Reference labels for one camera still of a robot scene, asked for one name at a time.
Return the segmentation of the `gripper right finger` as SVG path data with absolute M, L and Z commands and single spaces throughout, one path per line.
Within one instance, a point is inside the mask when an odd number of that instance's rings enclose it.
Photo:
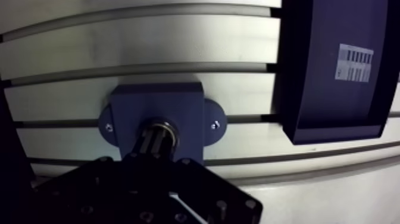
M 263 205 L 191 158 L 172 160 L 175 136 L 161 132 L 162 171 L 167 198 L 163 223 L 259 223 Z

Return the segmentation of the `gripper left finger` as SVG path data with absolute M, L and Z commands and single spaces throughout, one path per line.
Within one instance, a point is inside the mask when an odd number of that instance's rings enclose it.
M 122 161 L 101 157 L 35 188 L 33 223 L 168 223 L 171 133 L 150 127 Z

